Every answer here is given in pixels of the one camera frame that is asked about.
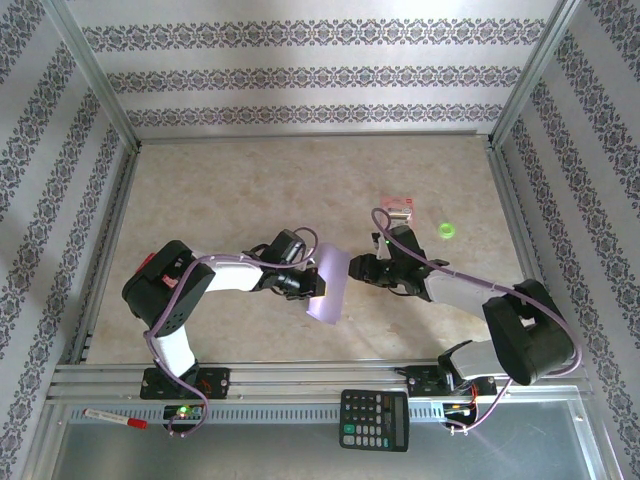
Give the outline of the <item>purple paper sheet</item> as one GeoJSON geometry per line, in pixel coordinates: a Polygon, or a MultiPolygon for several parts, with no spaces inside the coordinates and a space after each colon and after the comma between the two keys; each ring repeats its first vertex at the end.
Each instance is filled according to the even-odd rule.
{"type": "Polygon", "coordinates": [[[325,282],[325,292],[309,300],[306,314],[319,322],[335,325],[342,316],[351,257],[331,243],[321,243],[313,259],[319,277],[325,282]]]}

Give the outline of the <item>grey metal sheet panel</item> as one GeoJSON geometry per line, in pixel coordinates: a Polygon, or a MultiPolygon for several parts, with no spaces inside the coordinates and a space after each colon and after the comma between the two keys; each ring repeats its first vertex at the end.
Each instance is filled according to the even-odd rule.
{"type": "Polygon", "coordinates": [[[568,431],[499,427],[449,436],[412,428],[405,453],[347,450],[334,425],[207,426],[174,439],[159,427],[72,425],[54,480],[592,480],[568,431]]]}

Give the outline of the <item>pink battery blister pack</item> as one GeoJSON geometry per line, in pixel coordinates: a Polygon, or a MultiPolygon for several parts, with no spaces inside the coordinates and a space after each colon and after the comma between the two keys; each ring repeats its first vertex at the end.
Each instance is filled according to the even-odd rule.
{"type": "Polygon", "coordinates": [[[380,199],[380,207],[387,213],[388,228],[413,227],[415,220],[414,201],[410,197],[386,196],[380,199]]]}

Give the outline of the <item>black calculator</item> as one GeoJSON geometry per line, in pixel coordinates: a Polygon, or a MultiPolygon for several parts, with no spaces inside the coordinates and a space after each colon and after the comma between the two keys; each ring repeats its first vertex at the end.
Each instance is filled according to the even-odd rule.
{"type": "Polygon", "coordinates": [[[339,444],[344,449],[401,453],[409,449],[406,392],[343,390],[339,421],[339,444]]]}

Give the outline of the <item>circuit board green light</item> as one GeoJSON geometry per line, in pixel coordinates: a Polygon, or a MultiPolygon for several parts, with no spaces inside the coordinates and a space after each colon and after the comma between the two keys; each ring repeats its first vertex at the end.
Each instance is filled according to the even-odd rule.
{"type": "Polygon", "coordinates": [[[201,419],[202,413],[202,404],[166,405],[163,411],[163,420],[165,422],[171,420],[196,422],[201,419]]]}

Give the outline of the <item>white marker red cap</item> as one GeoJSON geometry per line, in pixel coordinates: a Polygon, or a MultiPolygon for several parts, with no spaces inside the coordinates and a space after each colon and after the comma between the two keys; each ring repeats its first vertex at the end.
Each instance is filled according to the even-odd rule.
{"type": "Polygon", "coordinates": [[[83,410],[83,416],[86,418],[101,420],[119,425],[125,425],[128,427],[145,430],[148,426],[146,420],[129,417],[113,412],[98,410],[94,408],[86,408],[83,410]]]}

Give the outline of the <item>wide aluminium frame rail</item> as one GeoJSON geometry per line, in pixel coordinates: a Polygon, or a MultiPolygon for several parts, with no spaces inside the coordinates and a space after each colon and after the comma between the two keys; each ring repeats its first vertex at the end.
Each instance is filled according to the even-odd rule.
{"type": "MultiPolygon", "coordinates": [[[[406,365],[430,366],[429,360],[362,360],[344,362],[228,363],[229,403],[329,403],[342,390],[403,390],[406,365]]],[[[140,400],[145,364],[62,365],[46,393],[49,404],[125,404],[140,400]]]]}

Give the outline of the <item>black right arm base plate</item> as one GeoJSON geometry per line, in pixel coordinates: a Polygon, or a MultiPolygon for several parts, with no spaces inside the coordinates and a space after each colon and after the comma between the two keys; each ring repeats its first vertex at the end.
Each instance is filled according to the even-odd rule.
{"type": "Polygon", "coordinates": [[[409,365],[395,369],[402,376],[410,397],[496,395],[497,387],[488,377],[463,379],[457,373],[438,365],[409,365]]]}

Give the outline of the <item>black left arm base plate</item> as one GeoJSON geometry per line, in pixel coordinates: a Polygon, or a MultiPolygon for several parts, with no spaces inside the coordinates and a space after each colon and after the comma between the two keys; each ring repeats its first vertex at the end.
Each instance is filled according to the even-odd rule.
{"type": "MultiPolygon", "coordinates": [[[[230,370],[195,365],[180,379],[198,389],[207,399],[221,400],[227,397],[230,370]]],[[[139,396],[143,400],[198,399],[195,393],[180,386],[158,367],[144,371],[139,396]]]]}

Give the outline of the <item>aluminium frame post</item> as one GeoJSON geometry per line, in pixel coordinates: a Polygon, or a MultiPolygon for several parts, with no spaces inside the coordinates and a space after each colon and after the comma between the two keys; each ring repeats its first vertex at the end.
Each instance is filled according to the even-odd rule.
{"type": "Polygon", "coordinates": [[[496,125],[488,135],[489,146],[492,149],[497,149],[504,143],[582,3],[583,0],[557,1],[542,30],[539,41],[529,55],[522,74],[504,105],[496,125]]]}
{"type": "Polygon", "coordinates": [[[66,43],[83,76],[94,91],[109,120],[129,152],[138,153],[141,140],[116,97],[116,93],[97,61],[82,29],[65,0],[40,0],[46,14],[66,43]]]}

